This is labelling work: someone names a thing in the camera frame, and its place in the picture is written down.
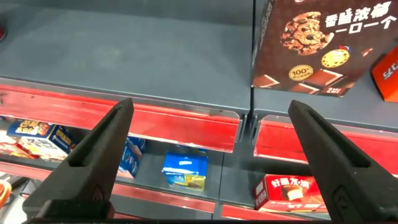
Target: brown cookie box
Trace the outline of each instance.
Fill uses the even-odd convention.
[[[313,89],[319,89],[319,91],[306,89],[303,90],[304,93],[342,96],[398,37],[398,1],[270,0],[264,7],[259,31],[260,38],[258,38],[253,53],[254,80],[252,86],[256,88],[264,86],[263,88],[272,90],[301,91],[303,90],[302,86],[298,88],[297,85],[302,83]],[[351,18],[346,16],[347,9],[351,9]],[[361,9],[362,15],[366,15],[368,18],[356,16],[358,9]],[[309,26],[310,31],[318,35],[314,39],[323,38],[323,34],[328,39],[327,44],[319,42],[305,45],[297,39],[289,39],[291,35],[287,31],[297,30],[298,26],[302,25],[298,23],[300,17],[308,12],[321,13],[319,33],[317,33],[317,22],[315,21],[304,26]],[[349,59],[334,68],[322,65],[322,57],[335,49],[347,50]],[[295,81],[289,77],[289,72],[297,65],[311,66],[313,74],[322,71],[338,73],[342,76],[338,80],[328,82],[329,85],[321,86],[305,82],[305,79]],[[272,78],[272,82],[277,84],[263,85],[262,82],[269,83],[269,80],[263,75]]]

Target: product packaging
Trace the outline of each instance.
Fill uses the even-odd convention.
[[[135,178],[145,148],[145,139],[127,137],[118,176]]]
[[[254,195],[260,212],[327,212],[313,177],[267,174]]]
[[[269,0],[253,87],[343,96],[398,36],[398,1]]]
[[[76,146],[65,127],[39,121],[17,119],[8,127],[7,135],[46,161],[62,161]]]
[[[208,158],[167,152],[162,172],[171,186],[204,190]]]
[[[372,75],[384,101],[398,103],[398,46],[373,68]]]

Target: small box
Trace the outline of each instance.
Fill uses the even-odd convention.
[[[253,87],[343,96],[398,35],[398,1],[269,0]]]
[[[118,176],[135,178],[141,162],[145,139],[127,137],[123,156],[119,165]]]
[[[39,121],[15,120],[8,127],[7,135],[46,161],[62,161],[76,146],[65,127]]]
[[[267,174],[254,195],[260,212],[327,212],[313,177]]]
[[[0,154],[17,156],[28,159],[38,159],[39,156],[32,154],[29,150],[23,148],[18,143],[0,142]]]
[[[167,152],[162,172],[171,186],[204,190],[208,158]]]
[[[387,102],[398,102],[398,46],[372,70],[377,87]]]

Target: red shelf edge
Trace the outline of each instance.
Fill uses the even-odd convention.
[[[0,162],[0,171],[37,180],[44,180],[51,173],[50,170],[38,169],[9,162]],[[154,190],[141,189],[117,183],[113,186],[112,194],[209,213],[213,213],[216,207],[215,202],[157,192]]]
[[[304,221],[306,219],[299,217],[291,217],[288,215],[271,213],[271,212],[258,212],[254,209],[236,207],[232,205],[223,204],[221,217],[233,218],[237,220],[287,220],[287,221]]]
[[[115,100],[5,84],[0,84],[0,100],[1,115],[83,129],[92,129],[117,103]],[[236,117],[218,116],[142,103],[135,103],[134,107],[130,127],[132,136],[216,151],[233,151],[240,122],[236,113]]]

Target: chocolate cookie image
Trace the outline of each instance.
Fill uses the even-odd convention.
[[[283,185],[282,186],[282,196],[287,200],[295,200],[299,198],[304,198],[303,188],[298,185]]]
[[[325,35],[320,31],[320,12],[306,12],[286,23],[280,42],[301,56],[315,54],[325,48],[334,33]]]

